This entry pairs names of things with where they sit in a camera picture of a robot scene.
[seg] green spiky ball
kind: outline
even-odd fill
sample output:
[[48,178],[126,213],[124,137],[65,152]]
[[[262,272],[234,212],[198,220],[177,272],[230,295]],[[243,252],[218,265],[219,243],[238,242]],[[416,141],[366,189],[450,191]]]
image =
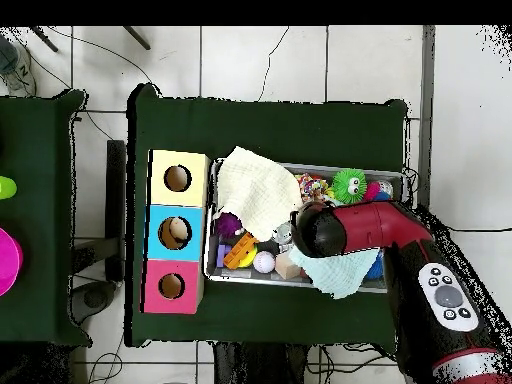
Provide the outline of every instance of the green spiky ball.
[[[357,193],[349,193],[350,180],[352,178],[359,179],[359,185]],[[339,171],[333,179],[332,189],[334,191],[334,197],[345,205],[360,202],[363,199],[364,193],[366,193],[366,178],[363,171],[360,169],[344,169]]]

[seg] white cloth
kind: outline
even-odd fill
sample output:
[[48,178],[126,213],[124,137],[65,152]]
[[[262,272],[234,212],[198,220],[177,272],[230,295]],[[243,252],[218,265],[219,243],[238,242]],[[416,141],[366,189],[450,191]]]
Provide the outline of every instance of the white cloth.
[[236,215],[259,241],[269,240],[302,206],[299,183],[289,171],[238,146],[220,167],[217,193],[219,214]]
[[293,246],[288,257],[304,268],[318,290],[341,299],[357,291],[378,254],[377,248],[329,258],[310,258]]

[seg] yellow cube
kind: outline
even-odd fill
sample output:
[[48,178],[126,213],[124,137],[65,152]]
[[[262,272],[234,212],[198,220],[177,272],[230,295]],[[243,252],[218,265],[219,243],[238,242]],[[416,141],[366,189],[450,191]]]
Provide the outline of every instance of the yellow cube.
[[150,150],[148,177],[152,205],[193,206],[206,204],[210,159],[200,153]]

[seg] orange toy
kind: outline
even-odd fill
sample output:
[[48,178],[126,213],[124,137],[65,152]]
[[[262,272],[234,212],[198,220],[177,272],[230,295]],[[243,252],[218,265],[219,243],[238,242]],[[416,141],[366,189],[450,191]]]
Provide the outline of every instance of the orange toy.
[[229,269],[238,267],[240,260],[252,250],[254,243],[258,243],[258,240],[256,240],[251,233],[245,233],[224,258],[224,265]]

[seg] green object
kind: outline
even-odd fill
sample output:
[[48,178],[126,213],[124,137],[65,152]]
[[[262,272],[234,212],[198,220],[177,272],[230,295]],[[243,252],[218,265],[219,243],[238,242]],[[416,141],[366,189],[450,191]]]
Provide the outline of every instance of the green object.
[[[127,281],[133,278],[127,297],[133,307],[127,309],[126,321],[132,323],[132,344],[146,339],[371,341],[392,351],[395,331],[384,294],[356,293],[335,301],[314,289],[205,281],[195,315],[140,313],[147,152],[196,152],[213,160],[238,145],[277,162],[401,171],[406,110],[400,100],[313,105],[167,99],[159,98],[153,86],[139,85],[128,102],[132,159],[127,172],[135,178],[135,194],[127,187],[127,204],[135,205],[135,219],[127,223],[126,263]],[[371,148],[376,144],[379,149]]]
[[88,345],[68,316],[72,115],[82,91],[53,99],[0,97],[0,172],[18,193],[0,201],[0,226],[23,248],[16,284],[0,297],[0,341]]
[[360,169],[348,168],[339,171],[332,181],[334,197],[344,205],[363,200],[366,188],[366,177]]
[[7,177],[0,177],[0,200],[9,199],[16,194],[16,183]]

